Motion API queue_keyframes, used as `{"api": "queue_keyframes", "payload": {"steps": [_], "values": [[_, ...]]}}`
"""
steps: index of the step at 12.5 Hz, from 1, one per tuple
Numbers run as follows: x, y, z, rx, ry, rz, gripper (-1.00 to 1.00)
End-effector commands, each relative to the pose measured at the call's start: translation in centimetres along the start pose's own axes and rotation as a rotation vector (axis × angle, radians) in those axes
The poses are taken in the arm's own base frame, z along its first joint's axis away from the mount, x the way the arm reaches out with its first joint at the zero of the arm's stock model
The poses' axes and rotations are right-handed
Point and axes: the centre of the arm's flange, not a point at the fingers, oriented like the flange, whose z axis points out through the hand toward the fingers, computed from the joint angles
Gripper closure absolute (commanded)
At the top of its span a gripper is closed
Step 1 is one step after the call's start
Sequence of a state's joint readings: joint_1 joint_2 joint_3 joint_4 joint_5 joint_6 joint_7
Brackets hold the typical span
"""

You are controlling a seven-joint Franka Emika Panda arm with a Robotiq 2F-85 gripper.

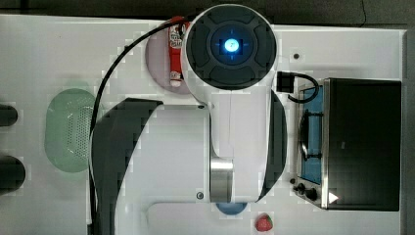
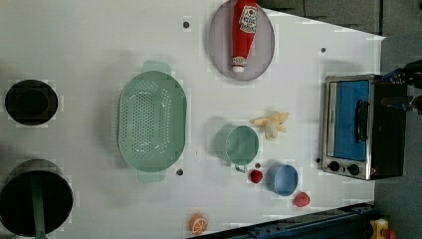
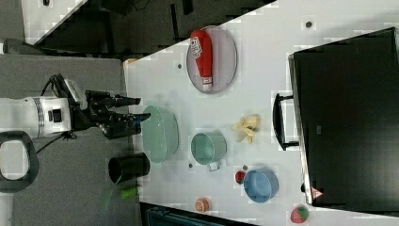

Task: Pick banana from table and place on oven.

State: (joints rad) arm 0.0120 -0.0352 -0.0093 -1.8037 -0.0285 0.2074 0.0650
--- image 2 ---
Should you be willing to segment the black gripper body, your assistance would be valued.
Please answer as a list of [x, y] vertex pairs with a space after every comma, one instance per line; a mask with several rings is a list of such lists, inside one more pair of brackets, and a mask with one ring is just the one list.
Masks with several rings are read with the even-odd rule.
[[[403, 68], [398, 68], [382, 77], [381, 82], [386, 85], [413, 87], [422, 89], [422, 61], [406, 64]], [[406, 96], [383, 98], [381, 103], [384, 106], [399, 109], [406, 112], [417, 112], [422, 114], [422, 103], [420, 96]]]

